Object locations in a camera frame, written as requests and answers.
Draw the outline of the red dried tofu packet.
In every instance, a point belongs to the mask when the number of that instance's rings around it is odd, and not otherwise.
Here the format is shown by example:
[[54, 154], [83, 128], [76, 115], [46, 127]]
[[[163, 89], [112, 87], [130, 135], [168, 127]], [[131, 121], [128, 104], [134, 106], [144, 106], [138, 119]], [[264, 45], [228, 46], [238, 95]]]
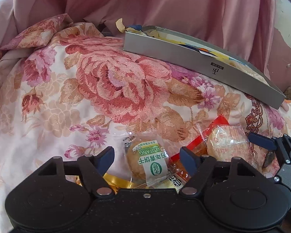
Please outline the red dried tofu packet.
[[[207, 140], [211, 132], [221, 125], [229, 125], [228, 120], [219, 115], [214, 121], [212, 121], [207, 128], [202, 128], [200, 124], [197, 125], [197, 137], [194, 138], [186, 147], [191, 150], [197, 156], [206, 155], [207, 151]], [[180, 162], [180, 153], [177, 153], [171, 157], [172, 166], [175, 166], [179, 171], [177, 176], [181, 177], [184, 181], [190, 179], [190, 175], [184, 169], [183, 164]]]

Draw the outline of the gold duck snack packet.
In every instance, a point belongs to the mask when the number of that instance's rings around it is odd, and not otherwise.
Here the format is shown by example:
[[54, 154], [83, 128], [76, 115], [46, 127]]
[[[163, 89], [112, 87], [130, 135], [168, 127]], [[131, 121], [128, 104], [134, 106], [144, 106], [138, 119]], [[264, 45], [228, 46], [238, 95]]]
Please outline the gold duck snack packet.
[[120, 189], [134, 189], [136, 187], [135, 183], [108, 173], [105, 173], [103, 178], [115, 193], [117, 193]]

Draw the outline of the clear round pastry packet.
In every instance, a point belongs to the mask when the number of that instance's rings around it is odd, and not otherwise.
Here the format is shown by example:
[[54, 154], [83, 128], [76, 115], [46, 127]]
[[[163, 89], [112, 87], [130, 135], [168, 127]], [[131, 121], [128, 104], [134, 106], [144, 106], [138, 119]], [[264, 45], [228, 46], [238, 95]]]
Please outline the clear round pastry packet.
[[249, 140], [241, 126], [216, 125], [205, 136], [207, 152], [217, 161], [230, 162], [240, 157], [255, 169], [259, 169], [257, 154], [250, 147]]

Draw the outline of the green-label round cake packet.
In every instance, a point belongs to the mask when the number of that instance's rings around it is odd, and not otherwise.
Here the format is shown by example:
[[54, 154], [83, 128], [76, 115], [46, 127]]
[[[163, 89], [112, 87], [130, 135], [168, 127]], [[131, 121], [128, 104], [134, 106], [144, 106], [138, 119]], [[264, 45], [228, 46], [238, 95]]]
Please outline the green-label round cake packet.
[[122, 144], [132, 178], [142, 185], [153, 186], [174, 173], [169, 152], [157, 133], [128, 133]]

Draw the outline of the dark foil candy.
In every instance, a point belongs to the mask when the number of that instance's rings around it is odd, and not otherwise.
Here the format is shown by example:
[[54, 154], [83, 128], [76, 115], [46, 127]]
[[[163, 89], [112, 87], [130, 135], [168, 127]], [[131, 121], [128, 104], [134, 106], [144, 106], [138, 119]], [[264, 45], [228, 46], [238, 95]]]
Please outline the dark foil candy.
[[275, 158], [275, 152], [274, 151], [268, 151], [265, 155], [265, 159], [262, 165], [262, 168], [267, 168], [271, 163], [273, 162]]

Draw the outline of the white black-print snack packet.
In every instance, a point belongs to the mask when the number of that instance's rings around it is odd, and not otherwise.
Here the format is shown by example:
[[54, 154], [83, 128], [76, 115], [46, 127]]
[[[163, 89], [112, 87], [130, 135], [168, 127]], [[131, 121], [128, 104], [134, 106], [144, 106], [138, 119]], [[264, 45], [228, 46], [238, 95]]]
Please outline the white black-print snack packet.
[[179, 192], [187, 182], [185, 179], [180, 177], [178, 174], [170, 175], [166, 179], [166, 187], [167, 188], [174, 188], [176, 192]]

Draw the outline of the floral pink bed quilt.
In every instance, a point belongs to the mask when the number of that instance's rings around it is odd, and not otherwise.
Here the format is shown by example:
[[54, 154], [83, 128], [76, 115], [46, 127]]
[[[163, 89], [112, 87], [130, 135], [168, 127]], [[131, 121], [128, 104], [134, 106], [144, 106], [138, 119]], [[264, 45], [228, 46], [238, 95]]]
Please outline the floral pink bed quilt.
[[169, 156], [218, 116], [245, 132], [291, 136], [289, 110], [275, 110], [200, 73], [125, 52], [123, 40], [66, 14], [40, 21], [0, 49], [0, 232], [12, 228], [4, 201], [53, 156], [75, 160], [108, 146], [108, 173], [146, 182], [123, 139], [157, 140]]

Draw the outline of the grey snack box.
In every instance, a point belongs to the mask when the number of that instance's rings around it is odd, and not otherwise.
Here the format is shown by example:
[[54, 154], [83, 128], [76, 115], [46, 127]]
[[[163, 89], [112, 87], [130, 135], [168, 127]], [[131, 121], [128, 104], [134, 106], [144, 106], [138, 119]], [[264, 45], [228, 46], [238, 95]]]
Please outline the grey snack box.
[[125, 29], [123, 49], [192, 70], [278, 109], [285, 95], [254, 65], [198, 38], [158, 26]]

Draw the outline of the pink curtain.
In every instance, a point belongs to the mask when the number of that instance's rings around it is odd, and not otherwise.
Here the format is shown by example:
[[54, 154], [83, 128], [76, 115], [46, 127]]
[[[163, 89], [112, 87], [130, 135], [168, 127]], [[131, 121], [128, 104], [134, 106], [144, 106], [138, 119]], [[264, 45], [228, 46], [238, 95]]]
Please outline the pink curtain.
[[156, 25], [207, 41], [267, 71], [275, 0], [13, 0], [18, 30], [66, 13], [75, 22]]

